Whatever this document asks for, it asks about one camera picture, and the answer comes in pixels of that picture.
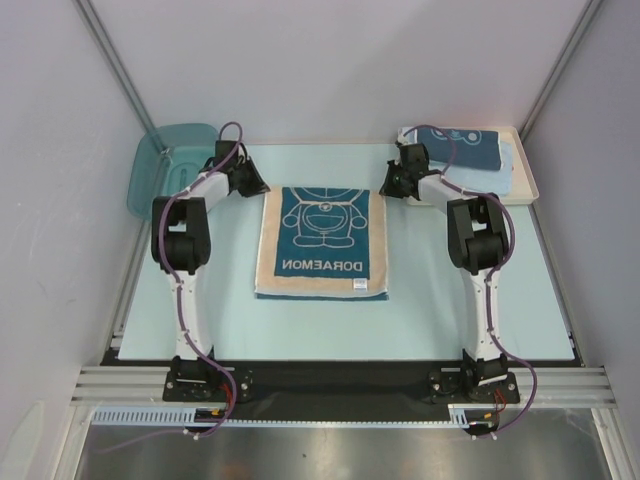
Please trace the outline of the dark blue cream-edged towel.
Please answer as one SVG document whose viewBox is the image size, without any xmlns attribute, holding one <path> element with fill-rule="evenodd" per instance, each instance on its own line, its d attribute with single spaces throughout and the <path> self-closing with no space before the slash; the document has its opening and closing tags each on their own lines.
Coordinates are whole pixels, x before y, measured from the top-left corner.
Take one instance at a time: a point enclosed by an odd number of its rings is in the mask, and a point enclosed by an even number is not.
<svg viewBox="0 0 640 480">
<path fill-rule="evenodd" d="M 408 135 L 423 144 L 429 159 L 440 164 L 481 171 L 499 171 L 502 167 L 499 133 L 493 130 L 418 128 Z"/>
</svg>

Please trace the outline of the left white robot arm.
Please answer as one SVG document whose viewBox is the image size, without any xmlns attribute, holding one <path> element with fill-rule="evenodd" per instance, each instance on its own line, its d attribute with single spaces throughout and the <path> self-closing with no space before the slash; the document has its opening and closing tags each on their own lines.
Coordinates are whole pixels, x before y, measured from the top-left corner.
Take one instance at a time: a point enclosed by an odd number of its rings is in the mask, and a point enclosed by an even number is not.
<svg viewBox="0 0 640 480">
<path fill-rule="evenodd" d="M 250 198 L 268 191 L 244 143 L 217 140 L 214 155 L 191 184 L 152 202 L 151 255 L 168 279 L 177 329 L 163 391 L 167 402 L 233 399 L 233 375 L 215 361 L 206 319 L 204 277 L 212 253 L 208 214 L 233 192 Z"/>
</svg>

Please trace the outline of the light blue towel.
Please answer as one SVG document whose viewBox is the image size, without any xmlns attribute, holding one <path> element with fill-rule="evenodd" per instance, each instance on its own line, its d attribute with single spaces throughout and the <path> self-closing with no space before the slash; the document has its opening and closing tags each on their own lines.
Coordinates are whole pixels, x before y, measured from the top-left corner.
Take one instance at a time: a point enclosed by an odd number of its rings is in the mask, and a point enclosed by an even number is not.
<svg viewBox="0 0 640 480">
<path fill-rule="evenodd" d="M 412 131 L 418 128 L 401 127 L 399 131 Z M 506 196 L 512 189 L 513 153 L 509 142 L 500 139 L 500 153 L 502 167 L 499 171 L 481 171 L 471 168 L 451 166 L 453 159 L 444 165 L 429 159 L 431 170 L 445 171 L 446 179 L 464 189 L 480 192 L 491 192 L 499 196 Z"/>
</svg>

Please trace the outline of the teal cream cartoon towel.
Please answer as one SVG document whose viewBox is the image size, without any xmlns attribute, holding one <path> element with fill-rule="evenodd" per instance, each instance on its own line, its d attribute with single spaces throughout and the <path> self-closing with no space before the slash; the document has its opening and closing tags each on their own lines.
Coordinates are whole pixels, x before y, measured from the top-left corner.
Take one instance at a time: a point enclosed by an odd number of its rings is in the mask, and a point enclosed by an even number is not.
<svg viewBox="0 0 640 480">
<path fill-rule="evenodd" d="M 353 289 L 365 278 L 366 291 Z M 256 261 L 261 299 L 385 301 L 387 215 L 368 189 L 276 187 L 265 195 Z"/>
</svg>

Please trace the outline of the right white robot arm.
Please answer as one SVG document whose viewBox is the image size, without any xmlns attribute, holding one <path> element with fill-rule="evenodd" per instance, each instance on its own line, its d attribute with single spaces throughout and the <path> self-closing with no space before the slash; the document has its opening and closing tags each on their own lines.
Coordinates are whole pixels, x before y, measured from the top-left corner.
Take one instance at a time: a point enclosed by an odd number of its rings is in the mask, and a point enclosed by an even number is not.
<svg viewBox="0 0 640 480">
<path fill-rule="evenodd" d="M 399 158 L 387 162 L 380 194 L 413 198 L 445 215 L 448 255 L 463 281 L 466 345 L 458 384 L 450 394 L 487 402 L 509 375 L 499 333 L 498 283 L 501 268 L 513 254 L 513 222 L 497 196 L 465 190 L 432 169 L 424 145 L 402 144 L 398 150 Z"/>
</svg>

